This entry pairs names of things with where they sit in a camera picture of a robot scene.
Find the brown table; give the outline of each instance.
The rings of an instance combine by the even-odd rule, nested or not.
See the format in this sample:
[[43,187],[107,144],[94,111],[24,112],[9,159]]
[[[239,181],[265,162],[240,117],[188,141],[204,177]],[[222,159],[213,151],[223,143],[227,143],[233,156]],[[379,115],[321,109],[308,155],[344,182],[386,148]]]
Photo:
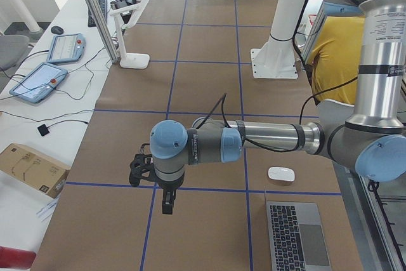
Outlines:
[[[315,202],[333,270],[362,270],[332,164],[305,152],[246,150],[228,164],[189,166],[174,215],[162,190],[128,185],[153,125],[189,127],[227,92],[229,119],[297,122],[311,95],[298,80],[254,79],[251,48],[268,39],[277,0],[151,0],[125,35],[145,70],[113,65],[31,270],[270,270],[266,198]],[[317,120],[314,105],[304,121]],[[270,166],[296,172],[287,187]]]

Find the white table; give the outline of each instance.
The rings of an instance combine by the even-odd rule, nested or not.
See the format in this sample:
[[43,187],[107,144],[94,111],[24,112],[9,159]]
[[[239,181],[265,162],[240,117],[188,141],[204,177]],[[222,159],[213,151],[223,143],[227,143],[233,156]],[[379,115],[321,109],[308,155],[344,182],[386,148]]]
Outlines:
[[[88,9],[84,0],[68,0],[52,24],[38,41],[33,52],[48,50],[54,34],[50,28],[59,25],[65,34],[82,33],[86,40],[86,47],[82,58],[68,65],[67,70],[74,70],[103,48],[102,40],[96,27],[87,26]],[[111,34],[115,32],[114,21],[108,17],[108,28]],[[17,71],[17,74],[27,75],[32,69],[46,59],[41,53],[27,59]],[[105,50],[92,60],[87,66],[95,74],[91,86],[83,99],[76,101],[65,93],[54,91],[38,105],[26,103],[19,98],[9,98],[0,101],[0,111],[11,112],[37,120],[52,118],[66,113],[94,109],[95,102],[100,95],[108,74],[111,62]],[[78,98],[82,96],[91,73],[84,67],[70,73],[58,87]],[[10,96],[8,91],[16,84],[10,81],[0,99]],[[78,119],[89,121],[92,112],[85,112],[73,116],[46,121],[47,125],[64,119]],[[63,122],[50,129],[50,134],[42,137],[37,127],[44,122],[31,122],[8,114],[0,116],[0,151],[11,143],[28,145],[65,164],[71,166],[81,144],[87,125],[79,122]],[[51,217],[41,221],[36,213],[52,201],[52,198],[26,186],[24,183],[0,171],[0,246],[35,251],[39,249]]]

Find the chair seat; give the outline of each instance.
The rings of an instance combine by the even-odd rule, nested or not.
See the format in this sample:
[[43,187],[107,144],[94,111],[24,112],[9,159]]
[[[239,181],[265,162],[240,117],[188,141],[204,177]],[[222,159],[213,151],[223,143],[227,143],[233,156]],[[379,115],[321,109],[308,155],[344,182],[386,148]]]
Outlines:
[[29,41],[23,35],[0,36],[0,70],[14,66],[27,50]]

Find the red cylinder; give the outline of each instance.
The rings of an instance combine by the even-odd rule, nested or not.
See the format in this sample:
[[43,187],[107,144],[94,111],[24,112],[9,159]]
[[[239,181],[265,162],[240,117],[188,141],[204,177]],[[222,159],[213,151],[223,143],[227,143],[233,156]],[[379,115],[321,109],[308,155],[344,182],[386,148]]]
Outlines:
[[36,256],[32,251],[0,246],[0,268],[28,269]]

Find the laptop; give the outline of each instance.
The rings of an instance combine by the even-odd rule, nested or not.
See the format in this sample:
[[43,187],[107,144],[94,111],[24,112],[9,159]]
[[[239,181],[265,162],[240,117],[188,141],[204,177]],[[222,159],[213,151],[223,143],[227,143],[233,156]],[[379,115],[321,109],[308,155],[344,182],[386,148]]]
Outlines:
[[273,271],[331,271],[315,203],[266,202]]

